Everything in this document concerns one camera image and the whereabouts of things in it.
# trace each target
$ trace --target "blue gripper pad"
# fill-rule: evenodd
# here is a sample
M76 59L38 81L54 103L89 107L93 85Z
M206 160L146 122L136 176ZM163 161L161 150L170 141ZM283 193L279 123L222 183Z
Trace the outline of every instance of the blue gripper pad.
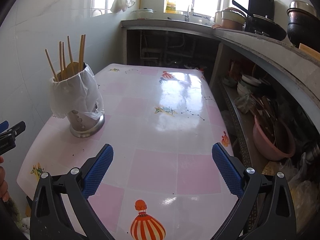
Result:
M212 158L225 183L227 184L231 194L241 198L244 192L242 188L242 178L226 154L228 153L218 143L213 145Z
M97 158L87 175L84 177L82 195L88 199L96 193L104 175L113 160L113 148L108 145Z
M8 121L4 121L4 122L0 123L0 133L4 132L8 128L9 128Z

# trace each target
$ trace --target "kitchen counter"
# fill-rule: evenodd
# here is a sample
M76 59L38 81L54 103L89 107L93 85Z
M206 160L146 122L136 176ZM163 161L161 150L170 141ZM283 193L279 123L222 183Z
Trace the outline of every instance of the kitchen counter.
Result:
M320 86L317 82L320 80L320 62L303 51L253 33L212 29L182 21L126 20L121 22L121 26L124 30L172 31L221 41L273 76L303 107L320 132Z

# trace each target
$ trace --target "pink checkered tablecloth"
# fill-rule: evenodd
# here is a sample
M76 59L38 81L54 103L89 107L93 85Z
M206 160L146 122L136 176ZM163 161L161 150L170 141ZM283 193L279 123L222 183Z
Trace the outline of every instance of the pink checkered tablecloth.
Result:
M20 187L33 199L42 171L65 174L108 143L113 162L88 200L114 238L209 240L237 197L212 159L216 142L233 153L202 73L111 64L96 80L106 115L102 129L76 138L67 118L52 116L23 162ZM75 229L83 233L65 195L63 200ZM151 219L140 221L139 212Z

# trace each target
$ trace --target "chopsticks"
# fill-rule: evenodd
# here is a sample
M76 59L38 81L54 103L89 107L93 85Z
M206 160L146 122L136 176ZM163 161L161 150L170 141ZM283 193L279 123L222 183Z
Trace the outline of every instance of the chopsticks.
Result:
M52 63L51 63L51 60L50 60L49 53L48 53L48 50L47 50L47 49L45 49L45 53L47 54L47 58L48 58L48 61L49 61L49 64L50 64L52 73L53 73L53 75L54 75L55 81L58 82L59 79L58 79L58 77L57 77L57 75L56 75L56 73L55 73L55 71L54 71L54 68L53 68L53 66L52 66Z
M78 66L75 67L75 62L73 61L72 52L71 52L71 45L70 45L70 37L68 36L68 51L69 51L69 57L70 57L70 64L66 65L66 56L65 56L65 46L64 42L59 42L59 65L60 65L60 78L58 78L58 75L55 73L55 70L52 65L52 61L50 59L48 50L45 49L45 53L47 55L47 59L49 61L50 68L52 70L54 81L60 82L63 80L66 80L79 72L84 70L84 49L85 49L85 38L86 35L81 35L80 40L80 48L79 48L79 62Z
M70 64L71 64L71 68L72 68L72 73L73 75L76 74L75 72L75 68L73 66L73 58L72 58L72 52L71 52L71 46L70 46L70 37L68 35L68 49L69 49L69 57L70 57Z

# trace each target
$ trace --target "metal screw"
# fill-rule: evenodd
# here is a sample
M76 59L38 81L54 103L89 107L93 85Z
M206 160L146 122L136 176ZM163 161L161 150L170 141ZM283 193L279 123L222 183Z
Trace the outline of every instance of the metal screw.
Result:
M47 172L44 172L41 174L41 178L45 179L46 177L48 177L48 173Z
M281 171L279 171L279 172L277 173L277 176L278 176L279 178L283 178L283 177L284 177L284 174L283 174Z
M76 175L77 173L79 173L79 169L78 169L78 168L73 168L73 169L71 170L71 174L72 174L72 175Z
M254 170L254 168L247 168L247 173L249 173L249 174L254 174L255 173L255 170Z

